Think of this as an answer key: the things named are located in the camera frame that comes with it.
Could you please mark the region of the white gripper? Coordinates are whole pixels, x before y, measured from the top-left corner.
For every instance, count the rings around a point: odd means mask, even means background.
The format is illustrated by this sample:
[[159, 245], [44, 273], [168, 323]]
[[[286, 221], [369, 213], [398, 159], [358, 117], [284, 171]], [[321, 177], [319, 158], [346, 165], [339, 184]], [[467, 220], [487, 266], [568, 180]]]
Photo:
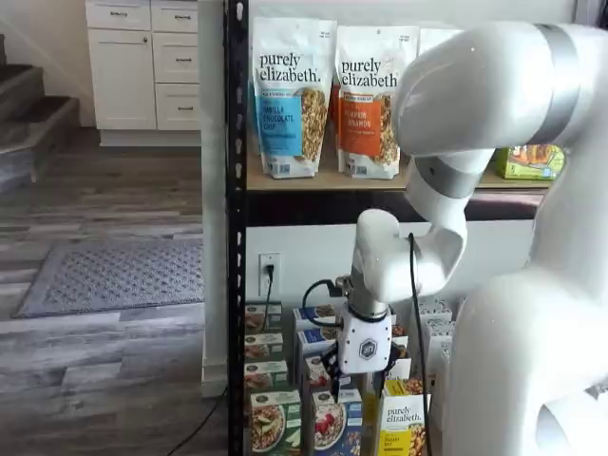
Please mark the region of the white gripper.
[[321, 362], [329, 376], [328, 388], [335, 401], [340, 391], [352, 383], [349, 374], [377, 373], [377, 396], [396, 363], [405, 359], [407, 349], [392, 340], [391, 314], [372, 320], [363, 319], [344, 308], [340, 314], [337, 347], [329, 347]]

